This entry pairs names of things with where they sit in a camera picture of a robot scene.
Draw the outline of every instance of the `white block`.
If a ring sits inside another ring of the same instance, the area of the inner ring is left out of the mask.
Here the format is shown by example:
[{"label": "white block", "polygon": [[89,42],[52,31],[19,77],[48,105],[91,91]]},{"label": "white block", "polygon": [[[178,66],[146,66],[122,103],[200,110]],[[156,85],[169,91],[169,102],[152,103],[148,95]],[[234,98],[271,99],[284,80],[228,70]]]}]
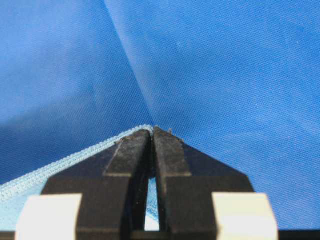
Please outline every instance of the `white block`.
[{"label": "white block", "polygon": [[15,229],[15,240],[75,240],[82,194],[30,196]]},{"label": "white block", "polygon": [[278,228],[268,197],[254,192],[213,192],[217,240],[277,240]]}]

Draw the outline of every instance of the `blue fabric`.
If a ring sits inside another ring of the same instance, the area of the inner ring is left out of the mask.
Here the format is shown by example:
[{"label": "blue fabric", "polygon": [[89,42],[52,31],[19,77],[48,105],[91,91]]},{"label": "blue fabric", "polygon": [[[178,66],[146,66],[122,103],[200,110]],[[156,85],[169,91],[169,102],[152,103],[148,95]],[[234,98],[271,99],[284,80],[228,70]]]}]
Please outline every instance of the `blue fabric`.
[{"label": "blue fabric", "polygon": [[140,124],[320,229],[319,1],[0,3],[0,184]]}]

